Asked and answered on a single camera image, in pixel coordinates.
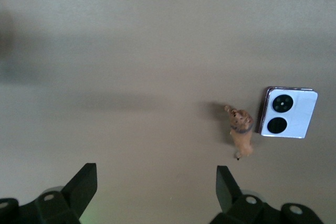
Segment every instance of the gray surface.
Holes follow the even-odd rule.
[[[0,0],[0,198],[98,165],[82,223],[209,223],[217,165],[334,223],[336,0]],[[304,140],[239,162],[206,109],[257,115],[267,86],[319,93]]]

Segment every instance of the smartphone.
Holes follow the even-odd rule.
[[[268,87],[259,133],[305,138],[318,94],[308,88]]]

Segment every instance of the figurine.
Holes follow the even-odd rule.
[[[231,131],[235,146],[238,152],[235,154],[237,160],[243,156],[248,156],[253,152],[251,146],[253,119],[245,110],[236,110],[229,105],[224,106],[224,110],[229,114]]]

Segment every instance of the black camera lens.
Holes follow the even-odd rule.
[[[293,99],[289,95],[282,94],[274,99],[272,106],[276,112],[284,113],[292,108]]]
[[[267,124],[267,129],[269,132],[278,134],[283,132],[287,127],[287,122],[283,118],[273,118]]]

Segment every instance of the orange animal figurine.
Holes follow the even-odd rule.
[[[225,105],[224,110],[229,114],[230,135],[238,148],[235,157],[239,160],[241,157],[248,156],[253,152],[251,146],[253,119],[247,111],[236,110],[229,105]]]

